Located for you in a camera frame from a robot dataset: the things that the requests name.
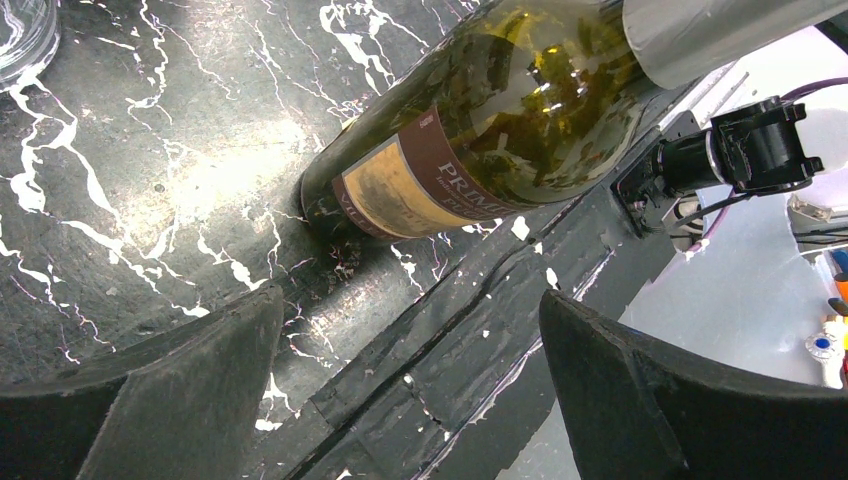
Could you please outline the dark green wine bottle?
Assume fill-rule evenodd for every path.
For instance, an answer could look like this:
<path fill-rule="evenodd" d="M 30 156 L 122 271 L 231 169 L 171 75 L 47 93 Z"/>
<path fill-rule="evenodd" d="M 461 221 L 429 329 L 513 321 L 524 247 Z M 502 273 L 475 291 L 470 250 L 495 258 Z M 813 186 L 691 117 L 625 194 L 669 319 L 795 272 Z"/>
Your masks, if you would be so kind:
<path fill-rule="evenodd" d="M 843 1 L 492 1 L 305 170 L 329 240 L 395 242 L 577 197 L 646 98 L 846 10 Z"/>

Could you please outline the clear bottle white cap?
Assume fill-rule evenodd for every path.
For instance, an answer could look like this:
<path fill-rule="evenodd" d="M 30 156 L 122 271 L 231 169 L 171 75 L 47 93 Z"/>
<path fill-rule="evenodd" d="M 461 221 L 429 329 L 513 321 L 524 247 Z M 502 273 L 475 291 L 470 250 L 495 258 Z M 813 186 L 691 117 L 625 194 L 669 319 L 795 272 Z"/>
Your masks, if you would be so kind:
<path fill-rule="evenodd" d="M 59 1 L 1 0 L 1 92 L 43 72 L 61 38 Z"/>

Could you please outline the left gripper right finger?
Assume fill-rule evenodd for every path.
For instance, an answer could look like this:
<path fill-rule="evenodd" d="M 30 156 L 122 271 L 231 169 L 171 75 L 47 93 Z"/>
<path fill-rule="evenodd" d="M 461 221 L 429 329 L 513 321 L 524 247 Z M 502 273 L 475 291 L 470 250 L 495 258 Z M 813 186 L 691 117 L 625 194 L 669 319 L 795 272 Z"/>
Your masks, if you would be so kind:
<path fill-rule="evenodd" d="M 584 479 L 843 479 L 847 395 L 694 354 L 549 290 L 541 339 Z"/>

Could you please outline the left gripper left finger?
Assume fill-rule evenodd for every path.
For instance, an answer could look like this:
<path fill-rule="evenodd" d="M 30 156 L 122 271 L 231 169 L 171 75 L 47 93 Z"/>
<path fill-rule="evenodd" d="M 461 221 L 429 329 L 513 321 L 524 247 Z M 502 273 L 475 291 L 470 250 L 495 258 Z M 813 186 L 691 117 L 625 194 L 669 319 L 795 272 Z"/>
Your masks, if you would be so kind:
<path fill-rule="evenodd" d="M 277 351 L 269 285 L 191 323 L 1 390 L 5 479 L 233 479 Z"/>

